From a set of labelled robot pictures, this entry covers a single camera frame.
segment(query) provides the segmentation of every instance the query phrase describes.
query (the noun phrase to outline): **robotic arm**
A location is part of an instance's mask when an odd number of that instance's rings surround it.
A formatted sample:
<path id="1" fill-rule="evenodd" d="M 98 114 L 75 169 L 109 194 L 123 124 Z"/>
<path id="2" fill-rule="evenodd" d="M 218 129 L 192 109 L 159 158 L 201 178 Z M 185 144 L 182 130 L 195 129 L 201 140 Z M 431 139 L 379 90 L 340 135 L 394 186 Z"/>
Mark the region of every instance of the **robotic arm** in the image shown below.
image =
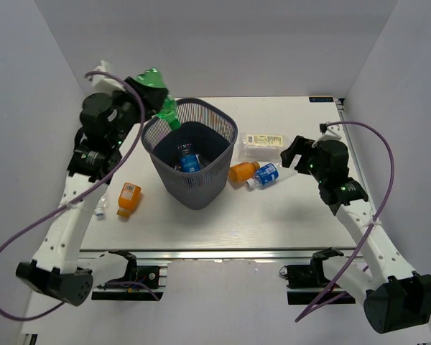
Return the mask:
<path id="1" fill-rule="evenodd" d="M 158 113 L 168 90 L 150 87 L 132 78 L 125 80 L 141 96 L 146 121 Z M 21 262 L 16 276 L 33 290 L 63 302 L 80 305 L 92 287 L 110 280 L 134 280 L 136 257 L 128 252 L 109 251 L 78 266 L 78 253 L 94 209 L 108 184 L 74 205 L 68 202 L 101 180 L 121 160 L 119 151 L 132 127 L 139 122 L 140 110 L 124 91 L 94 93 L 83 101 L 82 128 L 75 136 L 75 149 L 68 165 L 60 204 L 68 210 L 55 217 L 31 262 Z"/>
<path id="2" fill-rule="evenodd" d="M 294 157 L 301 155 L 296 171 L 316 179 L 321 199 L 359 243 L 372 222 L 369 198 L 348 176 L 348 149 L 339 141 L 340 136 L 325 124 L 320 129 L 323 135 L 318 141 L 297 136 L 281 153 L 282 165 L 290 167 Z M 416 272 L 381 224 L 374 223 L 361 252 L 371 275 L 350 265 L 337 283 L 363 305 L 372 328 L 382 334 L 427 323 L 431 315 L 431 276 Z M 310 271 L 319 285 L 337 275 L 346 263 L 342 256 L 334 249 L 313 255 Z"/>

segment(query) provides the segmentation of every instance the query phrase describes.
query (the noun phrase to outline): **basket rim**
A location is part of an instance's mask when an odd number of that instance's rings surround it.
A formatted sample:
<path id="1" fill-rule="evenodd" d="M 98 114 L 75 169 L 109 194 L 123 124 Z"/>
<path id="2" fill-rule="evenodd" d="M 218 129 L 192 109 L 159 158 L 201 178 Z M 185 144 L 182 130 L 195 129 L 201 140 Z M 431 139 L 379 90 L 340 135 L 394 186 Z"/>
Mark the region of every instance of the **basket rim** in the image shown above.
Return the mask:
<path id="1" fill-rule="evenodd" d="M 154 161 L 156 161 L 160 166 L 162 166 L 164 169 L 168 169 L 169 171 L 173 171 L 174 174 L 176 174 L 176 176 L 180 176 L 180 177 L 197 177 L 199 175 L 201 175 L 202 172 L 205 172 L 206 170 L 211 169 L 212 167 L 214 167 L 218 161 L 219 158 L 222 157 L 225 153 L 227 153 L 229 150 L 233 150 L 236 140 L 238 140 L 238 126 L 236 125 L 236 122 L 227 114 L 225 114 L 223 111 L 221 111 L 219 108 L 216 108 L 215 106 L 213 106 L 212 104 L 203 101 L 202 99 L 199 98 L 180 98 L 177 100 L 177 105 L 179 106 L 180 104 L 199 104 L 201 106 L 206 107 L 207 109 L 210 109 L 211 111 L 214 111 L 215 113 L 217 113 L 218 115 L 222 116 L 223 118 L 225 118 L 226 120 L 230 121 L 230 123 L 234 126 L 235 128 L 235 135 L 234 135 L 234 140 L 229 144 L 229 146 L 214 160 L 212 161 L 207 167 L 204 167 L 203 169 L 197 171 L 197 172 L 182 172 L 179 170 L 175 170 L 172 167 L 170 167 L 168 164 L 165 164 L 163 161 L 161 161 L 161 159 L 159 159 L 157 156 L 155 156 L 153 153 L 149 152 L 145 146 L 144 146 L 144 134 L 147 133 L 148 128 L 150 128 L 151 125 L 153 125 L 156 121 L 159 121 L 160 118 L 159 117 L 154 117 L 153 119 L 151 119 L 150 121 L 148 121 L 145 126 L 144 126 L 144 130 L 142 131 L 142 135 L 141 135 L 141 143 L 142 143 L 142 147 L 144 148 L 144 150 L 150 155 L 150 158 Z"/>

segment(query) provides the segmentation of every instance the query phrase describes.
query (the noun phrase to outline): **crumpled green bottle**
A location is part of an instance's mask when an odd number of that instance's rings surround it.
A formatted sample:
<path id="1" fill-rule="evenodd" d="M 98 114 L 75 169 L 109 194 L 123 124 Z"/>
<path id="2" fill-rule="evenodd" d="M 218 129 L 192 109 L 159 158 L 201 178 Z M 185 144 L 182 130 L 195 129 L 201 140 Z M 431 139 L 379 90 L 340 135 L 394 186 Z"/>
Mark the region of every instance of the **crumpled green bottle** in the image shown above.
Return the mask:
<path id="1" fill-rule="evenodd" d="M 156 68 L 150 68 L 142 74 L 139 74 L 136 77 L 136 81 L 138 83 L 141 83 L 142 85 L 149 86 L 151 88 L 167 88 L 164 84 L 161 72 Z M 156 115 L 160 119 L 165 120 L 171 127 L 172 131 L 180 128 L 180 121 L 177 118 L 176 109 L 177 102 L 174 100 L 173 97 L 171 97 L 170 94 L 168 94 L 166 99 L 164 100 L 161 111 Z"/>

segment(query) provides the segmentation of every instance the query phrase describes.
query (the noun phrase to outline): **mesh bin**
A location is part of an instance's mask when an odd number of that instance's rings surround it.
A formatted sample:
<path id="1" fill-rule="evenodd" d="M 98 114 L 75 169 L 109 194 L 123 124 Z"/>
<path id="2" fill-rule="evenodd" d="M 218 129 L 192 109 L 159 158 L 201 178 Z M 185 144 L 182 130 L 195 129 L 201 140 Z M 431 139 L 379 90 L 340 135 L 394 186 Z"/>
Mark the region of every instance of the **mesh bin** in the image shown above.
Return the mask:
<path id="1" fill-rule="evenodd" d="M 177 101 L 182 126 L 172 131 L 166 121 L 154 117 L 144 127 L 142 144 L 150 154 L 167 191 L 188 208 L 206 207 L 225 187 L 233 147 L 238 136 L 235 121 L 209 103 L 196 98 Z M 180 172 L 177 146 L 192 143 L 202 169 Z"/>

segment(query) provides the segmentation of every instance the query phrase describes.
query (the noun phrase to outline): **gray wall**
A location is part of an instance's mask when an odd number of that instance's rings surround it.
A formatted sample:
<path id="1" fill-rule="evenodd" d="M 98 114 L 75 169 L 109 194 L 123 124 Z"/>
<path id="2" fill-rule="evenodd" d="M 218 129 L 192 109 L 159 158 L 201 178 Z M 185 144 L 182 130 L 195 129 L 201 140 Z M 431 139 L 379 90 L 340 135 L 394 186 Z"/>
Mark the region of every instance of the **gray wall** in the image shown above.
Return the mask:
<path id="1" fill-rule="evenodd" d="M 176 96 L 346 96 L 396 2 L 36 0 L 78 80 L 156 66 Z"/>
<path id="2" fill-rule="evenodd" d="M 431 274 L 431 0 L 399 1 L 348 94 L 347 111 L 391 144 L 396 180 L 381 219 L 405 257 Z M 386 151 L 374 135 L 351 132 L 379 204 Z"/>
<path id="3" fill-rule="evenodd" d="M 32 0 L 0 0 L 0 244 L 52 210 L 70 159 L 83 92 Z M 0 256 L 0 305 L 23 315 L 29 289 L 14 276 L 49 224 Z M 0 345 L 20 324 L 0 316 Z"/>

